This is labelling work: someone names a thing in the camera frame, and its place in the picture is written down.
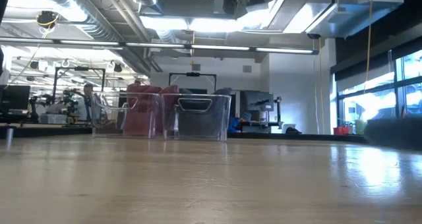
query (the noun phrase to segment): person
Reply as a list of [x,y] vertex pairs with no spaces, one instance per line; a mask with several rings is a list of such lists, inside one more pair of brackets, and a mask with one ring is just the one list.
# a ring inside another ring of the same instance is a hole
[[91,96],[92,92],[94,91],[94,85],[91,83],[87,83],[84,86],[84,93],[76,93],[81,98],[77,99],[78,105],[77,105],[77,114],[79,115],[80,121],[91,121]]

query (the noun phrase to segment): ceiling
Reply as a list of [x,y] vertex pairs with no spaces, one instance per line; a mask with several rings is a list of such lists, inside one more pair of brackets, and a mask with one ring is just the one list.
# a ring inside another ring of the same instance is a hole
[[[134,28],[133,23],[128,20],[128,17],[123,17],[122,11],[116,8],[116,4],[113,4],[111,0],[85,0],[89,4],[92,3],[97,9],[96,17],[104,17],[107,23],[111,25],[112,29],[115,30],[116,34],[122,37],[122,40],[128,42],[141,42],[139,31],[142,29]],[[138,16],[138,3],[135,0],[125,0],[130,9],[123,9],[123,12],[128,13],[132,11]],[[308,0],[307,5],[312,10],[317,9],[318,13],[328,7],[330,0]],[[0,26],[0,36],[9,37],[24,37],[24,38],[41,38],[43,36],[43,29],[41,29],[36,23],[36,16],[41,11],[54,11],[57,12],[57,4],[50,0],[9,0],[8,7],[3,19],[3,23]],[[300,26],[301,15],[298,12],[298,19],[295,19],[297,25]],[[72,40],[92,40],[92,36],[88,35],[82,30],[82,22],[69,22],[68,19],[60,17],[57,21],[57,26],[54,31],[49,33],[47,37],[49,39],[72,39]],[[160,42],[157,32],[151,28],[147,28],[144,31],[145,37],[152,39],[153,42]],[[257,47],[290,47],[290,48],[301,48],[301,49],[315,49],[317,43],[314,40],[308,38],[306,34],[285,34],[281,31],[262,31],[262,30],[239,30],[230,32],[187,32],[186,30],[173,30],[175,39],[179,43],[190,42],[195,44],[204,45],[236,45],[236,46],[257,46]],[[13,49],[9,47],[9,51],[13,51],[13,68],[12,74],[20,72],[26,65],[27,61],[24,59],[30,58],[34,53],[34,48],[16,46]],[[224,50],[173,50],[173,49],[153,49],[151,52],[139,51],[139,49],[133,49],[135,54],[140,57],[149,57],[158,64],[162,65],[162,69],[159,70],[157,67],[150,67],[148,72],[154,72],[155,70],[168,71],[168,65],[171,64],[172,60],[181,58],[181,60],[190,60],[197,58],[198,61],[203,58],[214,58],[223,61],[224,59],[248,59],[253,63],[260,63],[266,56],[265,53],[257,52],[242,52],[242,51],[224,51]],[[113,62],[123,63],[123,71],[119,73],[124,80],[109,80],[107,86],[111,87],[125,87],[128,83],[131,83],[135,77],[142,76],[136,70],[127,67],[126,58],[115,51],[109,51],[106,49],[65,49],[65,48],[41,48],[36,56],[35,60],[45,60],[49,65],[58,65],[63,61],[67,61],[76,66],[89,66],[97,69],[106,69],[106,77],[115,77],[116,73],[113,72]],[[42,72],[39,70],[28,69],[25,74],[44,74],[50,75],[50,72]],[[75,76],[95,76],[93,72],[76,72]],[[38,84],[48,84],[45,78],[36,77]],[[16,80],[19,83],[25,83],[25,80]],[[62,83],[65,81],[71,84],[71,79],[68,80],[63,78]],[[99,84],[100,79],[93,78],[94,83]]]

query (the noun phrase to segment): desk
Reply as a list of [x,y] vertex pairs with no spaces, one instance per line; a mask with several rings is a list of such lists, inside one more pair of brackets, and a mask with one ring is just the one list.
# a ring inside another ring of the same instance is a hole
[[16,138],[2,223],[417,223],[422,154],[358,144]]

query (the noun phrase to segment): red object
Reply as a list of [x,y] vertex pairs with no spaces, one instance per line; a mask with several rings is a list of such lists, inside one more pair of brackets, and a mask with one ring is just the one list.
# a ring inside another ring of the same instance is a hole
[[[132,93],[178,93],[179,88],[169,86],[163,90],[156,86],[141,86],[139,84],[130,84],[127,87],[127,92]],[[127,111],[125,128],[123,133],[125,135],[136,136],[155,136],[162,133],[162,107],[161,97],[155,95],[136,95],[127,98],[129,108]]]
[[347,135],[349,134],[348,127],[337,127],[334,128],[334,135]]

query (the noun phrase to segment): white wall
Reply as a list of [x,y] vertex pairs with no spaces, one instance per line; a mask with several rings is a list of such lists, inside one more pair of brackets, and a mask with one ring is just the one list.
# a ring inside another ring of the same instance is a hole
[[270,92],[270,55],[262,60],[260,66],[260,91]]
[[[150,83],[153,86],[166,87],[168,72],[191,71],[191,58],[156,60],[166,72],[151,74]],[[335,40],[326,40],[320,55],[315,56],[272,53],[261,64],[252,59],[221,61],[195,58],[194,62],[201,64],[201,73],[217,74],[217,89],[230,87],[235,90],[237,113],[240,90],[272,92],[274,97],[282,97],[281,116],[284,123],[296,124],[296,128],[304,134],[331,134],[332,127],[336,126],[336,89],[330,67],[336,64],[335,60]],[[253,72],[243,73],[243,65],[252,65]],[[203,77],[181,76],[175,84],[181,88],[207,89],[209,93],[214,91],[214,86]],[[274,110],[270,120],[276,121],[276,115],[277,111]],[[281,131],[274,127],[272,132]]]
[[[169,72],[191,72],[190,57],[171,59],[169,57],[156,57],[156,62],[165,71],[152,73],[150,84],[152,86],[168,86]],[[231,88],[233,90],[260,90],[260,65],[253,59],[220,59],[197,58],[195,63],[201,64],[202,74],[217,74],[217,89]],[[244,73],[243,65],[252,66],[252,73]],[[214,92],[214,85],[204,77],[193,78],[180,76],[174,84],[180,88],[207,89],[208,93]]]
[[[332,133],[331,128],[336,126],[333,123],[336,122],[336,112],[331,114],[330,110],[333,106],[330,94],[336,94],[330,75],[330,67],[333,65],[334,40],[326,40],[320,55],[316,56],[270,54],[270,92],[282,97],[281,113],[284,123],[296,124],[296,128],[305,134]],[[275,121],[275,116],[276,111],[271,113],[272,121]]]

